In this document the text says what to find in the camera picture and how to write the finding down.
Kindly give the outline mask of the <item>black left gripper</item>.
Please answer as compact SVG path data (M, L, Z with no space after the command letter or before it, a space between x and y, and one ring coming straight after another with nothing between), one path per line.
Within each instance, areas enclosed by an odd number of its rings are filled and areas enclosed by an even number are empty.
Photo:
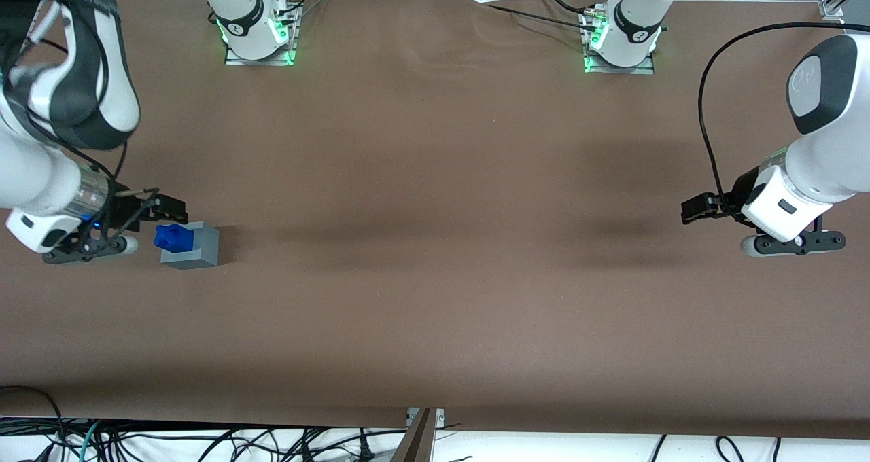
M681 202L681 221L684 226L703 219L729 218L743 226L753 223L743 214L743 206L750 200L759 174L754 167L736 178L730 192L708 192Z

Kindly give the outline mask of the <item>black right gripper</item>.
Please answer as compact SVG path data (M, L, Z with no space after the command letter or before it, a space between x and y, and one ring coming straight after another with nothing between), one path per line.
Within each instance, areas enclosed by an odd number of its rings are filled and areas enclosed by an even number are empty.
M93 232L102 237L138 232L140 221L174 221L187 224L186 203L165 195L153 201L143 201L141 192L134 192L120 183L106 179L83 180L83 236Z

